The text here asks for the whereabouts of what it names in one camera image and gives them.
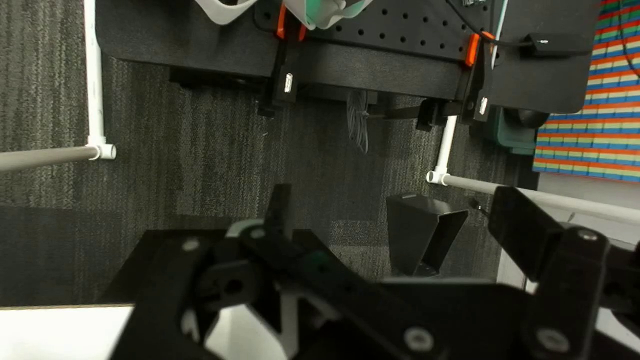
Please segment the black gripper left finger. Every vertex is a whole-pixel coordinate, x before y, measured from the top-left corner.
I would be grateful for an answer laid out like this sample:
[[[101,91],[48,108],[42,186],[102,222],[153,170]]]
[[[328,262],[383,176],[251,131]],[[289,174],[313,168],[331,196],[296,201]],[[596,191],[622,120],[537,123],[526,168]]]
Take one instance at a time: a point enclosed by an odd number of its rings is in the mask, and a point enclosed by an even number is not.
[[[245,305],[293,360],[347,358],[372,348],[367,280],[308,229],[291,229],[293,188],[272,188],[255,224],[150,229],[104,297],[128,302],[108,360],[223,360],[207,345],[223,313]]]

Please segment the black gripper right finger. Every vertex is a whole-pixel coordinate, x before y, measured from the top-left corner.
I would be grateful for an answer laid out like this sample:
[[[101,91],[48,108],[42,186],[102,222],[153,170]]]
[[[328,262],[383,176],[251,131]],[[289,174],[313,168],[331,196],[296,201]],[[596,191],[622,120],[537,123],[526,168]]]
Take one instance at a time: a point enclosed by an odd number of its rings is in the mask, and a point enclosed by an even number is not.
[[[519,350],[529,360],[640,360],[596,327],[599,311],[639,333],[640,251],[602,232],[554,220],[522,189],[495,191],[489,232],[539,287],[522,310]]]

